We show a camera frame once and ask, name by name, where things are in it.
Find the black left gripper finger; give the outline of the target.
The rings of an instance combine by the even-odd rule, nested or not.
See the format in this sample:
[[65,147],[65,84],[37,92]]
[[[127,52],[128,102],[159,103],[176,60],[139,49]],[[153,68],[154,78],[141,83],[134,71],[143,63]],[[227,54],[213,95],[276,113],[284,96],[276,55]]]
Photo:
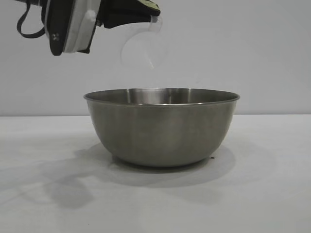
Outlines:
[[160,7],[151,0],[115,0],[114,6],[126,10],[160,12]]
[[104,12],[104,27],[115,28],[126,24],[149,23],[152,17],[158,17],[160,13],[159,10],[143,12],[112,9]]

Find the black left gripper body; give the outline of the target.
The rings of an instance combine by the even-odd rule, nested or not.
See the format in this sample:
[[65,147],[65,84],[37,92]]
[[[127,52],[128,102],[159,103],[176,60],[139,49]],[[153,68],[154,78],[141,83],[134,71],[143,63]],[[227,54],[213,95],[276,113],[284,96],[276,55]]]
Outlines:
[[113,0],[101,0],[95,25],[98,27],[113,28]]

